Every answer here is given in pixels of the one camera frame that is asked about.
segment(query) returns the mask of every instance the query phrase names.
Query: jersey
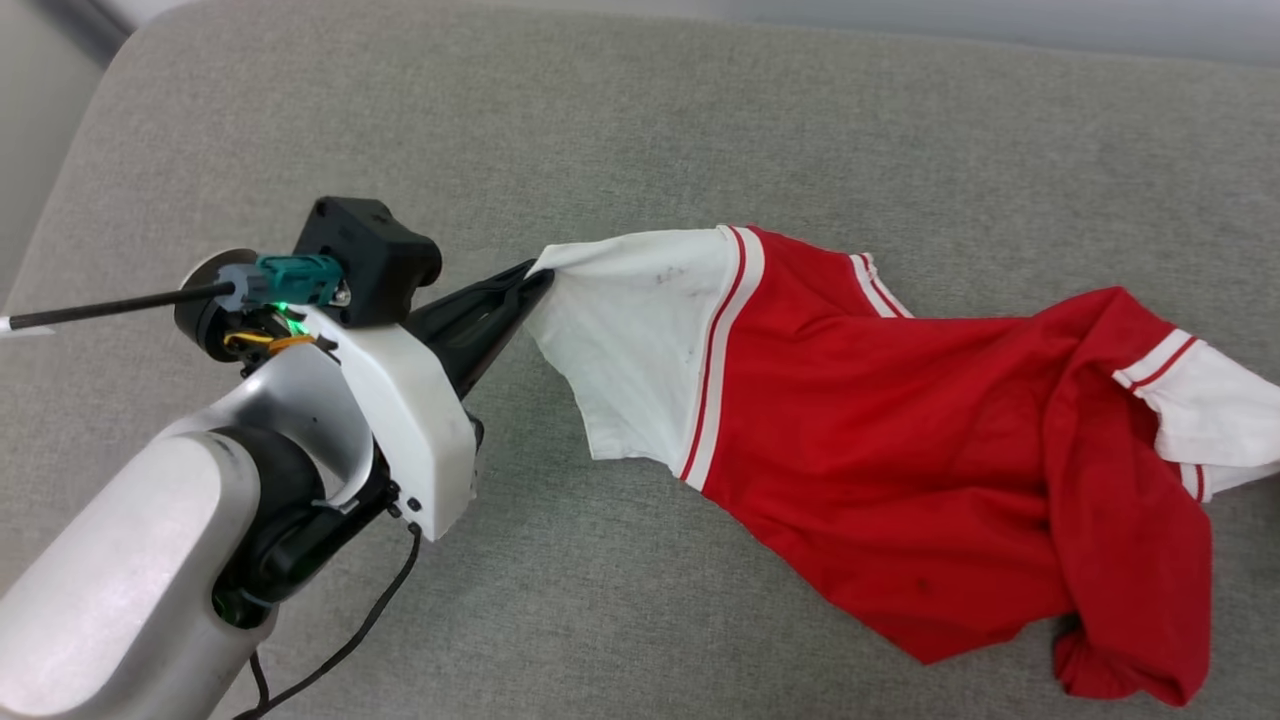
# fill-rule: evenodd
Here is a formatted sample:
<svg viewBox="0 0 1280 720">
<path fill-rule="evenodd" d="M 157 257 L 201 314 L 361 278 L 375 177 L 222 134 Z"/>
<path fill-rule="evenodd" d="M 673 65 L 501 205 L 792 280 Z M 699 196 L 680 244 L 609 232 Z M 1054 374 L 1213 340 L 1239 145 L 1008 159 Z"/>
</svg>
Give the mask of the jersey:
<svg viewBox="0 0 1280 720">
<path fill-rule="evenodd" d="M 595 459 L 648 457 L 923 662 L 1078 614 L 1076 696 L 1184 705 L 1199 502 L 1280 471 L 1280 388 L 1121 288 L 920 319 L 870 255 L 719 227 L 548 247 L 529 318 Z"/>
</svg>

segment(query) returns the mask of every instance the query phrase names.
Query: stain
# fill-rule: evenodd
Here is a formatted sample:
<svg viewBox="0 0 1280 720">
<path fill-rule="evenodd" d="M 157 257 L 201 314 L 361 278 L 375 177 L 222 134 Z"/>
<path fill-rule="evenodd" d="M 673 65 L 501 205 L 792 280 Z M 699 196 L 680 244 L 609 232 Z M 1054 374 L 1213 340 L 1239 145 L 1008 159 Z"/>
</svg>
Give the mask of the stain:
<svg viewBox="0 0 1280 720">
<path fill-rule="evenodd" d="M 654 284 L 666 284 L 666 283 L 669 283 L 671 281 L 673 281 L 673 279 L 684 275 L 687 272 L 689 272 L 687 268 L 677 268 L 676 265 L 667 265 L 666 270 L 663 270 L 663 272 L 660 272 L 660 273 L 658 273 L 658 274 L 655 274 L 653 277 L 653 283 Z"/>
</svg>

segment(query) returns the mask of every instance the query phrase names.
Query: yellow wire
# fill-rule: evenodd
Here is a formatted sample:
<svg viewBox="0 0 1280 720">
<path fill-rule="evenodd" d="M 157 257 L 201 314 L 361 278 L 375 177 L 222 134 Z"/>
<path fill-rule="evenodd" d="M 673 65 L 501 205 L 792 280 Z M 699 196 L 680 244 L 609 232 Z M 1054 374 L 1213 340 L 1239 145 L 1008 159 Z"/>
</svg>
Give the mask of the yellow wire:
<svg viewBox="0 0 1280 720">
<path fill-rule="evenodd" d="M 274 356 L 284 350 L 293 347 L 294 345 L 307 345 L 308 342 L 315 342 L 316 338 L 308 334 L 296 334 L 293 337 L 282 337 L 279 340 L 273 340 L 271 345 L 268 346 L 268 351 Z"/>
<path fill-rule="evenodd" d="M 275 338 L 265 333 L 227 333 L 223 336 L 223 345 L 230 346 L 234 340 L 253 345 L 270 345 Z"/>
</svg>

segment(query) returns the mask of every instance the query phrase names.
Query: gray couch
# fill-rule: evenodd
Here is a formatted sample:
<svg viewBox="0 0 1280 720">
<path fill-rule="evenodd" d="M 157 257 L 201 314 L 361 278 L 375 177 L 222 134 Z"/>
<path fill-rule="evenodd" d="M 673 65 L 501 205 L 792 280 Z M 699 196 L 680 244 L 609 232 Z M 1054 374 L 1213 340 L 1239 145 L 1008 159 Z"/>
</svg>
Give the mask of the gray couch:
<svg viewBox="0 0 1280 720">
<path fill-rule="evenodd" d="M 325 193 L 381 199 L 440 243 L 424 301 L 550 242 L 758 223 L 874 251 L 919 315 L 1125 284 L 1280 380 L 1280 73 L 412 0 L 204 3 L 133 37 L 8 311 L 288 251 Z M 237 379 L 164 311 L 0 343 L 0 585 Z M 1213 665 L 1176 714 L 1065 697 L 1051 623 L 919 666 L 663 468 L 593 464 L 527 337 L 470 406 L 480 500 L 366 644 L 273 717 L 1280 715 L 1280 483 L 1208 506 Z M 347 639 L 407 547 L 375 523 L 284 609 L 264 647 L 278 689 Z M 246 674 L 219 717 L 252 701 Z"/>
</svg>

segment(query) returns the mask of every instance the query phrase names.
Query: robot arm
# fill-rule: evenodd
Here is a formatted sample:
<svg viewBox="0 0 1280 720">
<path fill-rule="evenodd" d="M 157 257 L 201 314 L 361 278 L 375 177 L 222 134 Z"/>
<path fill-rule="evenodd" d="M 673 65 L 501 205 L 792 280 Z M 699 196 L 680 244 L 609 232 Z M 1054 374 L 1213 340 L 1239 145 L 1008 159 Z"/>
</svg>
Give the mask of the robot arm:
<svg viewBox="0 0 1280 720">
<path fill-rule="evenodd" d="M 340 268 L 323 304 L 246 302 L 308 282 L 251 251 L 188 278 L 236 286 L 174 316 L 246 379 L 161 432 L 0 598 L 0 720 L 207 717 L 276 607 L 374 518 L 416 547 L 474 497 L 484 430 L 461 401 L 552 275 L 525 263 L 410 313 L 439 251 L 369 200 L 317 201 L 296 255 Z"/>
</svg>

